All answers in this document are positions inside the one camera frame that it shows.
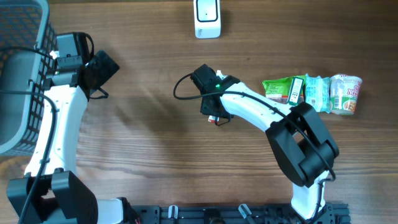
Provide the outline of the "red snack packet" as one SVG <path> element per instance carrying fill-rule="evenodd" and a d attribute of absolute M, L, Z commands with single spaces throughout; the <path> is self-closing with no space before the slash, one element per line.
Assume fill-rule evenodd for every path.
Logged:
<path fill-rule="evenodd" d="M 208 121 L 211 123 L 215 123 L 218 118 L 216 116 L 209 116 Z"/>

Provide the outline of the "white barcode scanner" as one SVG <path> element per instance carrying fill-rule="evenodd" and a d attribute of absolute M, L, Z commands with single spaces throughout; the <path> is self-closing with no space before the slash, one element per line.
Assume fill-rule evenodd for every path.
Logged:
<path fill-rule="evenodd" d="M 197 39 L 214 39 L 220 36 L 220 0 L 193 0 L 193 13 Z"/>

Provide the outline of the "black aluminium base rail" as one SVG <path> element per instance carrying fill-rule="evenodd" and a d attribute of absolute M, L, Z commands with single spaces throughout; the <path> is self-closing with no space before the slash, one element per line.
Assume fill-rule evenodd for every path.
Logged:
<path fill-rule="evenodd" d="M 287 203 L 266 204 L 263 206 L 229 207 L 169 207 L 133 206 L 142 224 L 283 224 L 310 223 L 305 220 Z"/>

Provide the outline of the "grey plastic shopping basket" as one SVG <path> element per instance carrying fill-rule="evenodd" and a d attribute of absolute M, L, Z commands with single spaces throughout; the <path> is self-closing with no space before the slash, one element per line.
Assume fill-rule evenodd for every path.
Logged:
<path fill-rule="evenodd" d="M 54 69 L 56 31 L 46 0 L 1 1 L 1 155 L 29 156 L 44 112 L 42 80 Z"/>

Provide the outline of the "light blue snack packet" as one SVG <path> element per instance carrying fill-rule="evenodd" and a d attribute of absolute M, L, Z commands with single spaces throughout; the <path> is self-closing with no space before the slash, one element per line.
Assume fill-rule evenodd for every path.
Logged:
<path fill-rule="evenodd" d="M 305 102 L 313 106 L 316 112 L 330 113 L 330 78 L 320 76 L 305 79 Z"/>

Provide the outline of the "green white small box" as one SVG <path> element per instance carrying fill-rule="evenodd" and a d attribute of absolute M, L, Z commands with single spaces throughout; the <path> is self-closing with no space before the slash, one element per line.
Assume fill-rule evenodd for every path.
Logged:
<path fill-rule="evenodd" d="M 303 101 L 303 86 L 305 84 L 305 76 L 294 76 L 288 78 L 288 95 L 287 104 L 297 106 Z"/>

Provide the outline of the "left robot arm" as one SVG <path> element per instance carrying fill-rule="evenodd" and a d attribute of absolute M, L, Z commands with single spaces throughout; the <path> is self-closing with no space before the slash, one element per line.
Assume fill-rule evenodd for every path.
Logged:
<path fill-rule="evenodd" d="M 54 41 L 46 49 L 1 48 L 1 154 L 30 156 L 7 198 L 20 223 L 123 223 L 123 201 L 96 198 L 76 174 L 83 114 L 119 66 L 94 50 L 87 33 Z"/>

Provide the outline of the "cup noodles container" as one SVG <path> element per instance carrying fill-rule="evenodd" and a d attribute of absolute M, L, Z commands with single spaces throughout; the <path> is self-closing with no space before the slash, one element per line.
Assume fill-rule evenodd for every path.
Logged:
<path fill-rule="evenodd" d="M 363 81 L 361 78 L 336 74 L 330 78 L 330 111 L 338 115 L 353 115 Z"/>

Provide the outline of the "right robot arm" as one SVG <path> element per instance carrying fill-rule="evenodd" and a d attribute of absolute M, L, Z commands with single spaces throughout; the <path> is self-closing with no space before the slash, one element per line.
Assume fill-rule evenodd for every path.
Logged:
<path fill-rule="evenodd" d="M 200 112 L 231 120 L 239 116 L 267 136 L 278 166 L 294 187 L 291 206 L 313 223 L 325 206 L 324 186 L 335 180 L 332 170 L 338 146 L 308 103 L 278 103 L 252 91 L 240 79 L 204 64 L 188 74 L 198 88 Z"/>

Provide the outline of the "green snack packet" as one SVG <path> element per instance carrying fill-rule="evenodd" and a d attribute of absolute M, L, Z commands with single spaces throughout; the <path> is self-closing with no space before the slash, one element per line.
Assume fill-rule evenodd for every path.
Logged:
<path fill-rule="evenodd" d="M 280 78 L 277 80 L 264 80 L 262 82 L 265 89 L 266 98 L 270 98 L 276 102 L 287 104 L 288 95 L 288 78 Z"/>

